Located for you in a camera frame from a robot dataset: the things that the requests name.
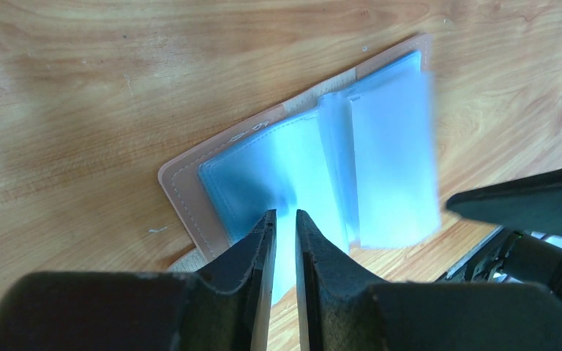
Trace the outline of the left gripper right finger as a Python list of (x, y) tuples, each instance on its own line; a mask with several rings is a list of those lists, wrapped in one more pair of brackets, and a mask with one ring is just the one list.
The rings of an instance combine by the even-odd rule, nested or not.
[(562, 350), (562, 304), (535, 284), (393, 283), (296, 213), (303, 350)]

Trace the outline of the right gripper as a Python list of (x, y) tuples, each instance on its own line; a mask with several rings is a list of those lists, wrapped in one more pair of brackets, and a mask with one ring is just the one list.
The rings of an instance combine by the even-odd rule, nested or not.
[(562, 237), (562, 168), (457, 193), (446, 209), (512, 230), (496, 228), (438, 281), (533, 283), (562, 303), (562, 248), (550, 242)]

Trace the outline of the pink leather card holder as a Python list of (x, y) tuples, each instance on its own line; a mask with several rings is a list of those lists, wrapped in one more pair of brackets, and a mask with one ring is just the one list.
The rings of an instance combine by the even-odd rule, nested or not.
[(277, 213), (273, 303), (296, 284), (296, 212), (347, 252), (439, 231), (432, 39), (417, 34), (166, 162), (158, 180), (212, 261)]

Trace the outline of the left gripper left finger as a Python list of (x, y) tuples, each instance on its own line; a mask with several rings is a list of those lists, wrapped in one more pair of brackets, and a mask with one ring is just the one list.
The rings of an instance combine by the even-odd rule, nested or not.
[(192, 273), (25, 275), (0, 301), (0, 350), (264, 350), (276, 223)]

